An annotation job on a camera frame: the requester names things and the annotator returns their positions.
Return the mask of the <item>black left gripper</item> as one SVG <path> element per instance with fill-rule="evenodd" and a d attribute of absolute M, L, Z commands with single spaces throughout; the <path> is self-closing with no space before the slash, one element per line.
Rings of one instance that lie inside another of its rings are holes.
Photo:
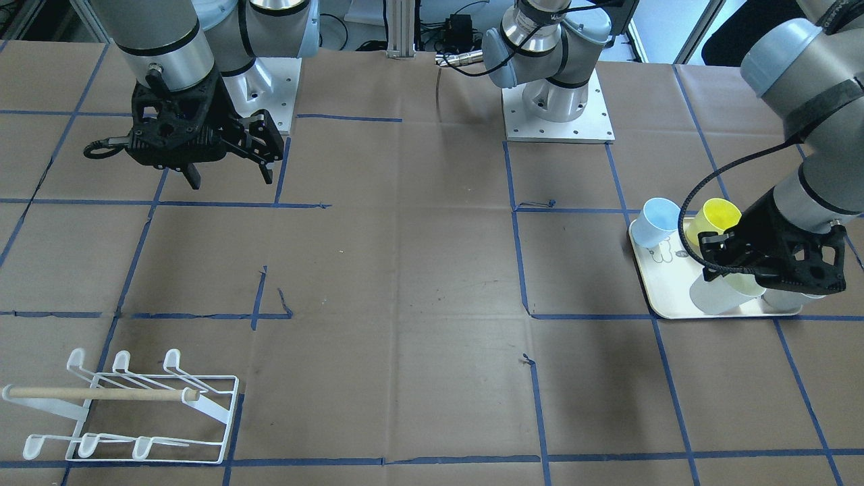
<path fill-rule="evenodd" d="M 846 289 L 844 247 L 846 228 L 834 225 L 816 234 L 793 225 L 768 192 L 750 206 L 725 233 L 698 234 L 701 256 L 717 265 L 717 273 L 753 274 L 768 289 L 830 295 Z"/>

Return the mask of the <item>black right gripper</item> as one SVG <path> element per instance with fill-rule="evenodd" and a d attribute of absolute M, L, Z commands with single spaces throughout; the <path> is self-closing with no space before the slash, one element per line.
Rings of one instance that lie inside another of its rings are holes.
<path fill-rule="evenodd" d="M 180 91 L 170 91 L 166 74 L 151 67 L 144 83 L 136 83 L 128 154 L 143 165 L 180 168 L 191 189 L 200 190 L 195 163 L 218 161 L 234 149 L 272 184 L 272 163 L 283 159 L 285 144 L 271 113 L 259 109 L 240 119 L 216 67 Z"/>

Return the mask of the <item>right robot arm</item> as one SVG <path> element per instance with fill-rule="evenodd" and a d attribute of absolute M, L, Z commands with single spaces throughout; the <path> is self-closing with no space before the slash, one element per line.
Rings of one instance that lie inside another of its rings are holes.
<path fill-rule="evenodd" d="M 316 1 L 93 1 L 136 78 L 132 128 L 86 145 L 86 158 L 124 152 L 200 188 L 197 164 L 234 154 L 266 184 L 283 159 L 273 117 L 280 92 L 263 59 L 317 53 Z"/>

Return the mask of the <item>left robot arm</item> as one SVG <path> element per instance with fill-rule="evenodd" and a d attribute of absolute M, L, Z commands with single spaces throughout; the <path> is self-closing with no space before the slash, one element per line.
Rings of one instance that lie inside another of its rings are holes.
<path fill-rule="evenodd" d="M 604 7 L 516 1 L 484 34 L 485 74 L 502 88 L 539 88 L 542 105 L 532 111 L 541 119 L 576 119 L 611 30 Z M 738 273 L 787 292 L 846 289 L 846 224 L 862 213 L 862 3 L 805 11 L 757 40 L 740 74 L 782 120 L 780 148 L 812 152 L 737 224 L 683 243 L 706 282 Z"/>

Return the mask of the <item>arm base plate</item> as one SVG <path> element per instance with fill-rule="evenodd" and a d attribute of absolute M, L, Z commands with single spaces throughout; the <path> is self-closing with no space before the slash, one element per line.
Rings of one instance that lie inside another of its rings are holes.
<path fill-rule="evenodd" d="M 605 144 L 616 138 L 596 71 L 574 89 L 549 80 L 505 88 L 502 105 L 509 141 Z"/>
<path fill-rule="evenodd" d="M 235 110 L 243 117 L 265 109 L 279 132 L 290 135 L 302 59 L 257 58 L 244 73 L 224 76 Z"/>

